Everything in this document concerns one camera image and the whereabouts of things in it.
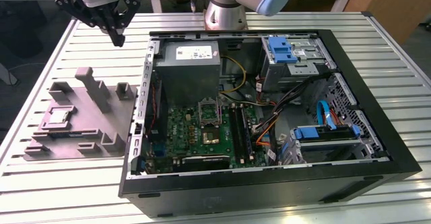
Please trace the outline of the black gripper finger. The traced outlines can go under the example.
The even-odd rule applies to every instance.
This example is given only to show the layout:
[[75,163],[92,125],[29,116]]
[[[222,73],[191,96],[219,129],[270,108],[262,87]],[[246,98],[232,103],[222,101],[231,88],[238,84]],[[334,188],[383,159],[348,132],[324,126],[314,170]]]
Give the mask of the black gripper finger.
[[140,8],[142,0],[124,0],[125,2],[125,11],[121,12],[115,18],[115,36],[113,36],[113,45],[123,47],[125,37],[123,35],[123,30],[128,27],[135,14]]
[[89,8],[80,0],[56,0],[57,6],[77,18],[89,27],[99,27],[100,30],[109,35],[113,43],[115,36],[115,4],[108,3],[97,7]]

